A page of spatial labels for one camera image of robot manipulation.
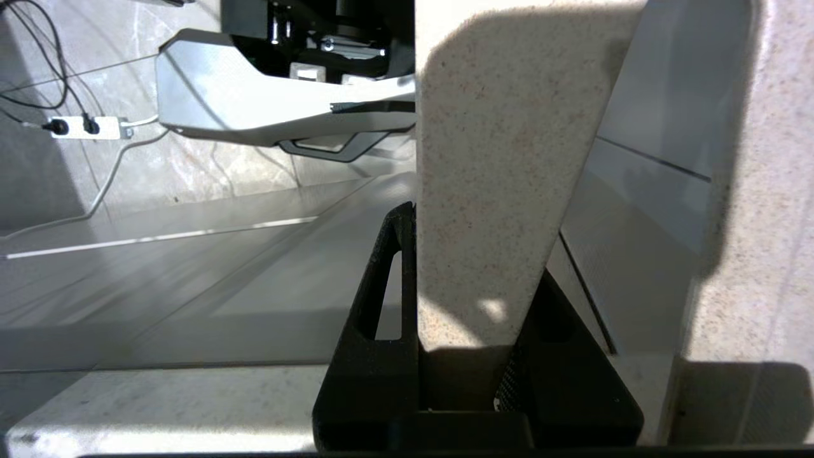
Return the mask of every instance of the black plug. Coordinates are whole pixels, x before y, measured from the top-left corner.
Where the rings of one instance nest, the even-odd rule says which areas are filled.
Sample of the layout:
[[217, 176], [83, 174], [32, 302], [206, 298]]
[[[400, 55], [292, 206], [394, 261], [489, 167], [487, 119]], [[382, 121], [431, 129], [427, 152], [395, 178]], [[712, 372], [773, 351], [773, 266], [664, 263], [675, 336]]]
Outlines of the black plug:
[[42, 128], [45, 130], [50, 130], [57, 135], [65, 135], [70, 130], [68, 128], [68, 123], [62, 119], [52, 119], [50, 122], [43, 124]]
[[82, 127], [85, 128], [85, 132], [88, 134], [96, 135], [99, 133], [98, 122], [91, 119], [87, 112], [82, 113]]

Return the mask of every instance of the gray floor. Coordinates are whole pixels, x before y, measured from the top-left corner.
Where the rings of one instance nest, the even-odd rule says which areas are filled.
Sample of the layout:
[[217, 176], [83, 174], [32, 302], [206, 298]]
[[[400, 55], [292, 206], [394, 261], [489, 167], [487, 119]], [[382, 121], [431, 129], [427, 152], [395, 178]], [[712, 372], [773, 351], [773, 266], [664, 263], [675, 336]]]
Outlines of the gray floor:
[[[91, 114], [131, 121], [156, 113], [154, 57], [179, 29], [220, 28], [220, 0], [183, 8], [139, 0], [40, 0], [59, 31], [74, 90]], [[18, 4], [45, 28], [27, 4]], [[55, 101], [60, 85], [20, 22], [0, 20], [0, 90], [23, 100]], [[2, 107], [26, 121], [53, 114], [77, 115], [76, 102], [54, 112]], [[160, 131], [137, 128], [133, 141]], [[82, 213], [107, 177], [126, 141], [52, 139], [0, 118], [0, 233]], [[352, 164], [289, 156], [254, 148], [191, 140], [171, 134], [125, 156], [99, 217], [188, 202], [246, 196], [415, 169], [412, 134], [394, 134]]]

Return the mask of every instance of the white cable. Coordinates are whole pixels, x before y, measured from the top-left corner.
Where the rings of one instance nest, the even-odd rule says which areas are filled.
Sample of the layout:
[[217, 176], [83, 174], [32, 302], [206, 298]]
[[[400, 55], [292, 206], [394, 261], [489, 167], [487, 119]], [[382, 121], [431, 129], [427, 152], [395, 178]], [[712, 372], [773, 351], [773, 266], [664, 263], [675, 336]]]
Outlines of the white cable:
[[36, 226], [26, 227], [25, 229], [20, 229], [17, 232], [12, 232], [7, 236], [0, 237], [0, 240], [6, 241], [11, 239], [12, 237], [22, 236], [23, 234], [28, 234], [29, 232], [41, 231], [42, 229], [48, 229], [49, 227], [62, 226], [63, 224], [67, 224], [69, 222], [85, 221], [86, 219], [90, 218], [96, 213], [96, 210], [102, 204], [102, 200], [104, 200], [104, 197], [107, 194], [107, 190], [110, 189], [110, 186], [113, 184], [113, 179], [116, 177], [116, 172], [119, 171], [119, 165], [121, 165], [121, 158], [125, 155], [125, 153], [133, 148], [138, 148], [144, 145], [149, 145], [150, 143], [155, 143], [161, 140], [168, 133], [169, 130], [165, 130], [160, 135], [152, 139], [143, 140], [141, 142], [128, 143], [124, 147], [122, 147], [119, 150], [119, 153], [116, 155], [116, 161], [113, 162], [113, 167], [110, 169], [110, 174], [107, 176], [107, 180], [105, 180], [104, 184], [102, 185], [102, 188], [99, 189], [99, 192], [96, 195], [96, 198], [94, 199], [94, 203], [90, 206], [90, 210], [88, 210], [85, 214], [73, 216], [70, 218], [57, 219], [56, 221], [51, 222], [44, 222], [43, 224], [37, 224]]
[[136, 127], [136, 126], [145, 126], [147, 124], [152, 124], [158, 121], [158, 115], [153, 115], [148, 117], [147, 119], [142, 119], [141, 121], [133, 121], [133, 122], [120, 122], [119, 126], [122, 127]]

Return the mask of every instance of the white power strip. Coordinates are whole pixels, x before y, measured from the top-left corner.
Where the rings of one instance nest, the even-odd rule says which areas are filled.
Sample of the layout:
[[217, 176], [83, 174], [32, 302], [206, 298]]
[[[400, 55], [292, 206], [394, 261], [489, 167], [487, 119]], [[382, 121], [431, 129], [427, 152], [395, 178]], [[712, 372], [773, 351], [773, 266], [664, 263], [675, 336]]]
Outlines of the white power strip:
[[99, 125], [98, 134], [85, 132], [84, 120], [81, 116], [54, 116], [48, 121], [60, 119], [68, 123], [68, 132], [58, 135], [51, 132], [51, 137], [55, 139], [75, 139], [75, 140], [118, 140], [129, 139], [133, 136], [131, 127], [122, 127], [121, 123], [127, 120], [115, 116], [98, 116], [92, 118]]

